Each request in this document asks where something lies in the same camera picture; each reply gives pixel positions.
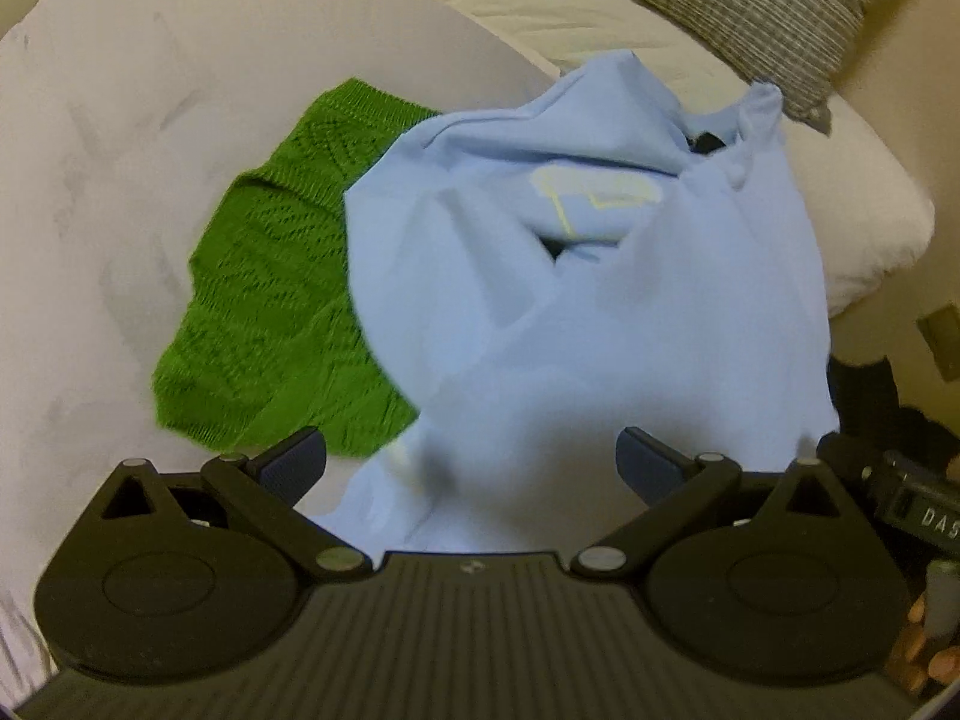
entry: triangular cutout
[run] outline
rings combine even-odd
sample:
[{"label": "triangular cutout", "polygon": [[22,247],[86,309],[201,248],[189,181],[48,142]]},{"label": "triangular cutout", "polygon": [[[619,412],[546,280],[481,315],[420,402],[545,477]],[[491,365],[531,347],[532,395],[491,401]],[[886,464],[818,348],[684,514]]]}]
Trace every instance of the triangular cutout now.
[{"label": "triangular cutout", "polygon": [[833,504],[833,499],[820,481],[813,477],[800,480],[793,491],[793,497],[786,507],[787,512],[794,514],[812,514],[813,517],[840,517],[840,512]]},{"label": "triangular cutout", "polygon": [[125,479],[117,490],[113,500],[104,510],[104,519],[119,519],[120,517],[138,517],[141,514],[151,514],[153,511],[143,485],[136,479]]}]

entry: ribbed hem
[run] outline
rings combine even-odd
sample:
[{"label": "ribbed hem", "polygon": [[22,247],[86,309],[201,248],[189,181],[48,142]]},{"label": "ribbed hem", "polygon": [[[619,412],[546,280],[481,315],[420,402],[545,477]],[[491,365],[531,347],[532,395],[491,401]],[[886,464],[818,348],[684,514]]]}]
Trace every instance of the ribbed hem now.
[{"label": "ribbed hem", "polygon": [[335,89],[320,95],[317,103],[337,110],[345,116],[360,119],[371,127],[387,127],[405,132],[414,124],[437,116],[438,112],[416,103],[396,98],[373,88],[360,79],[344,81]]}]

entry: black device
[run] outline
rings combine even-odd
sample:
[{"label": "black device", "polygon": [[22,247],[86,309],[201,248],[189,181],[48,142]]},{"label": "black device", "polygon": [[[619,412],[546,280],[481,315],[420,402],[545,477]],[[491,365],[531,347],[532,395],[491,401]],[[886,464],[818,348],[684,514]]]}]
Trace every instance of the black device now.
[{"label": "black device", "polygon": [[61,670],[16,713],[910,717],[916,702],[881,673],[904,576],[829,464],[745,473],[635,428],[616,464],[650,508],[569,567],[390,553],[374,569],[292,508],[323,474],[316,431],[199,473],[124,461],[37,585]]}]

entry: clothing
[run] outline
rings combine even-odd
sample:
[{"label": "clothing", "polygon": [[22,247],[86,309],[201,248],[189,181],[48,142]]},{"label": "clothing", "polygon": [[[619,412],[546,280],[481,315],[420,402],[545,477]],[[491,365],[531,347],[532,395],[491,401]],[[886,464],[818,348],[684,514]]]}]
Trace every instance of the clothing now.
[{"label": "clothing", "polygon": [[193,299],[157,364],[163,427],[220,451],[313,425],[332,453],[366,457],[413,421],[350,304],[343,194],[433,114],[352,79],[237,178],[191,257]]},{"label": "clothing", "polygon": [[[776,87],[693,115],[611,52],[398,138],[347,192],[349,284],[421,414],[320,525],[375,559],[569,556],[642,511],[628,425],[746,469],[812,454],[837,426],[827,303],[780,120]],[[694,153],[704,132],[728,146]]]}]

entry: knit pattern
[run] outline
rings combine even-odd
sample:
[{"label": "knit pattern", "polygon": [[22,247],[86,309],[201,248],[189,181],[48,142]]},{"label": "knit pattern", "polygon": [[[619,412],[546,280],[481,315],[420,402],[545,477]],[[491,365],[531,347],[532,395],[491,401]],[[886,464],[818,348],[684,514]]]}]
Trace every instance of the knit pattern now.
[{"label": "knit pattern", "polygon": [[344,192],[433,115],[351,79],[233,182],[190,258],[193,299],[154,373],[161,426],[222,452],[310,425],[332,454],[366,457],[413,421],[353,312]]}]

